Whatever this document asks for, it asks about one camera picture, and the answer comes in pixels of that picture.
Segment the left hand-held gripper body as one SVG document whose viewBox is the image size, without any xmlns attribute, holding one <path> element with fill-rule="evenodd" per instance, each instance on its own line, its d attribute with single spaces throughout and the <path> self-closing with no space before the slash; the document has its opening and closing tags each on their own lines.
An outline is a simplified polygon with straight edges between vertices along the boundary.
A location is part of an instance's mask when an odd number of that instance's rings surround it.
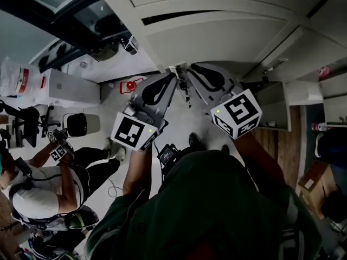
<svg viewBox="0 0 347 260">
<path fill-rule="evenodd" d="M 134 151 L 145 151 L 169 123 L 150 108 L 127 102 L 118 112 L 111 140 Z"/>
</svg>

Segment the person's right forearm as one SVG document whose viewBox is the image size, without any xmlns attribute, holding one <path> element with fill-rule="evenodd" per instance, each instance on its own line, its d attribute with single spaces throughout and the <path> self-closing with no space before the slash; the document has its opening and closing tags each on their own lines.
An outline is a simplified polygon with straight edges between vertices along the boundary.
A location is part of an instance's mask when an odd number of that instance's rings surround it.
<svg viewBox="0 0 347 260">
<path fill-rule="evenodd" d="M 286 185 L 281 167 L 256 138 L 247 133 L 233 141 L 257 186 L 261 190 L 279 189 Z"/>
</svg>

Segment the person's left forearm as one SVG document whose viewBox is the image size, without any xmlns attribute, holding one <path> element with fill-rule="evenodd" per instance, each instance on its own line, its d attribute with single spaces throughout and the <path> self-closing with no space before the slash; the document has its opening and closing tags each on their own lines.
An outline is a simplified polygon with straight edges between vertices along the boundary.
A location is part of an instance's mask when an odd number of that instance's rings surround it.
<svg viewBox="0 0 347 260">
<path fill-rule="evenodd" d="M 152 185 L 152 145 L 145 151 L 132 151 L 123 183 L 123 195 L 138 195 L 144 191 L 148 198 Z"/>
</svg>

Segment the dark key bunch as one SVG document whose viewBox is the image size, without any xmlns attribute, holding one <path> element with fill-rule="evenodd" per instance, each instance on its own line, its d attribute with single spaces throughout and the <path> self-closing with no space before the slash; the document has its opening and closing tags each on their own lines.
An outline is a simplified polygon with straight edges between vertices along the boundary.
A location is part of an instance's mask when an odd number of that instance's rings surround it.
<svg viewBox="0 0 347 260">
<path fill-rule="evenodd" d="M 181 90 L 181 94 L 183 95 L 183 99 L 185 103 L 188 105 L 188 108 L 191 108 L 191 101 L 190 101 L 190 94 L 189 94 L 189 87 L 186 82 L 180 82 L 179 88 Z"/>
</svg>

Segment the white waste bin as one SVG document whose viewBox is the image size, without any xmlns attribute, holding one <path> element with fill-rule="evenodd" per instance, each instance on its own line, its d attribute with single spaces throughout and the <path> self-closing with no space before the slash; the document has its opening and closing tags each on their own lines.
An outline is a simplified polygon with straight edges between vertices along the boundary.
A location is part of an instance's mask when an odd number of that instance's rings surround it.
<svg viewBox="0 0 347 260">
<path fill-rule="evenodd" d="M 84 137 L 101 129 L 100 117 L 96 114 L 65 114 L 62 121 L 62 127 L 70 138 Z"/>
</svg>

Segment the black cup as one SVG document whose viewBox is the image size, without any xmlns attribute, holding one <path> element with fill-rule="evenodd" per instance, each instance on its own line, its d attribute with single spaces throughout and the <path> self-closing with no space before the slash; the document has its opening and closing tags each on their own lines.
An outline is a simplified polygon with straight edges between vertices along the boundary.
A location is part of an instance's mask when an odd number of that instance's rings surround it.
<svg viewBox="0 0 347 260">
<path fill-rule="evenodd" d="M 136 45 L 130 39 L 126 39 L 124 42 L 124 49 L 131 55 L 135 55 L 138 53 Z"/>
</svg>

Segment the black belt device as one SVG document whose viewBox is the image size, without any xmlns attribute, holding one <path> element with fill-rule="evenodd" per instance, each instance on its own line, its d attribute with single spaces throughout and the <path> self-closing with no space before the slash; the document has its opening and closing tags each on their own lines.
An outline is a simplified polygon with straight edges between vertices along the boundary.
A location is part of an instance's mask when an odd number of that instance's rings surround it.
<svg viewBox="0 0 347 260">
<path fill-rule="evenodd" d="M 174 144 L 166 144 L 164 148 L 158 153 L 157 159 L 159 160 L 163 177 L 165 177 L 170 171 L 168 165 L 176 161 L 177 156 L 180 152 L 181 150 L 177 149 Z"/>
</svg>

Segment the person's left black shoe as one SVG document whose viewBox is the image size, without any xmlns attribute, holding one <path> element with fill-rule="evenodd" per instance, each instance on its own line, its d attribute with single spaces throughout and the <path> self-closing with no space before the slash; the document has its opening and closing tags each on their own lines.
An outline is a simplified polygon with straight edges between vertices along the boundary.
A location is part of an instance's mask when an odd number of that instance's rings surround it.
<svg viewBox="0 0 347 260">
<path fill-rule="evenodd" d="M 207 149 L 206 145 L 200 140 L 199 136 L 192 132 L 188 138 L 189 147 L 194 151 L 205 151 Z"/>
</svg>

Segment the wooden slat platform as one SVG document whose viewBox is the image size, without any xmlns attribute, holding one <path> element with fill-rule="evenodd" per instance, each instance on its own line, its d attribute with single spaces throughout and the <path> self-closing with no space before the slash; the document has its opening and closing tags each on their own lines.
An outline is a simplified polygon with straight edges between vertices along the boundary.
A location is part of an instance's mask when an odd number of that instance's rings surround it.
<svg viewBox="0 0 347 260">
<path fill-rule="evenodd" d="M 291 131 L 256 128 L 253 135 L 281 167 L 285 182 L 296 188 L 301 155 L 301 112 L 299 106 L 290 107 Z"/>
</svg>

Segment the white carton box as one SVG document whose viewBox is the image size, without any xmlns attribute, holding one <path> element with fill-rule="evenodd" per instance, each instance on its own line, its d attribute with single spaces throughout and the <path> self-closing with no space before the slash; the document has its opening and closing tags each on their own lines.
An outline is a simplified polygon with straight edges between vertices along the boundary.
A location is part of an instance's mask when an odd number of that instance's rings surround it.
<svg viewBox="0 0 347 260">
<path fill-rule="evenodd" d="M 64 108 L 90 108 L 100 105 L 100 86 L 81 77 L 48 69 L 43 73 L 44 87 L 35 101 Z"/>
</svg>

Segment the brown cardboard box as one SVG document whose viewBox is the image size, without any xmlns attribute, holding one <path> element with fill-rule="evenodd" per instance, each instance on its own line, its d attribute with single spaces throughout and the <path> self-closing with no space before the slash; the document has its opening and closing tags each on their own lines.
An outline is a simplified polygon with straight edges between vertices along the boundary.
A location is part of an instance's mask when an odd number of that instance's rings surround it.
<svg viewBox="0 0 347 260">
<path fill-rule="evenodd" d="M 298 186 L 311 215 L 322 220 L 325 199 L 337 190 L 332 169 L 328 163 L 315 160 L 311 168 L 300 179 Z"/>
</svg>

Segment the black office chair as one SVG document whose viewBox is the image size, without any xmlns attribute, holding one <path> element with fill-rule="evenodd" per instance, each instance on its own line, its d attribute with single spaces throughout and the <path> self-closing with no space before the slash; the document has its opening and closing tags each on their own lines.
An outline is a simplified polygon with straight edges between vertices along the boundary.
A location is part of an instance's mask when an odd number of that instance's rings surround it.
<svg viewBox="0 0 347 260">
<path fill-rule="evenodd" d="M 5 111 L 15 118 L 12 122 L 12 132 L 15 133 L 16 144 L 20 147 L 23 145 L 23 140 L 26 140 L 31 147 L 35 148 L 39 128 L 42 129 L 41 137 L 44 138 L 48 134 L 49 127 L 61 126 L 60 122 L 49 123 L 50 111 L 53 109 L 54 106 L 50 105 L 46 114 L 40 115 L 40 112 L 34 107 L 15 109 L 0 100 L 0 112 Z"/>
</svg>

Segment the black framed glass partition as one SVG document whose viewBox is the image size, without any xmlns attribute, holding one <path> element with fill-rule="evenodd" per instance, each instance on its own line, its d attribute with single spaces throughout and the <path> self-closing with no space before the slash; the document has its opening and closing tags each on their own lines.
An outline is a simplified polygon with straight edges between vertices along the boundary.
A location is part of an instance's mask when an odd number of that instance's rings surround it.
<svg viewBox="0 0 347 260">
<path fill-rule="evenodd" d="M 38 60 L 40 72 L 60 69 L 77 58 L 89 55 L 97 61 L 114 56 L 119 47 L 132 43 L 132 36 L 118 16 L 111 12 L 87 25 L 81 15 L 104 0 L 72 0 L 57 12 L 36 0 L 0 0 L 0 10 L 57 37 L 64 45 L 55 58 L 48 55 Z"/>
</svg>

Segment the person's green shirt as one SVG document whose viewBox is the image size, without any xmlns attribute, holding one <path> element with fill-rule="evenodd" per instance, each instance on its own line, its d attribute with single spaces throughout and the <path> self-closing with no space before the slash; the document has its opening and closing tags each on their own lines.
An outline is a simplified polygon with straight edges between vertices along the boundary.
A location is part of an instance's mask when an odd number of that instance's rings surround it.
<svg viewBox="0 0 347 260">
<path fill-rule="evenodd" d="M 114 200 L 90 234 L 86 260 L 180 260 L 202 246 L 216 260 L 316 260 L 318 228 L 288 185 L 261 190 L 221 151 L 177 162 L 158 193 Z"/>
</svg>

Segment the clear plastic bag red label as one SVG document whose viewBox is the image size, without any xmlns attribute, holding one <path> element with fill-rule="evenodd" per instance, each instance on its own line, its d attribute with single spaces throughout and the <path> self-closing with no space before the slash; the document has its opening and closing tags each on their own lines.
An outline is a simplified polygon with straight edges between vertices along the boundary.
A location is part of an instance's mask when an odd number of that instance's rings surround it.
<svg viewBox="0 0 347 260">
<path fill-rule="evenodd" d="M 0 66 L 0 96 L 28 96 L 40 89 L 42 75 L 29 64 L 18 64 L 6 57 Z"/>
</svg>

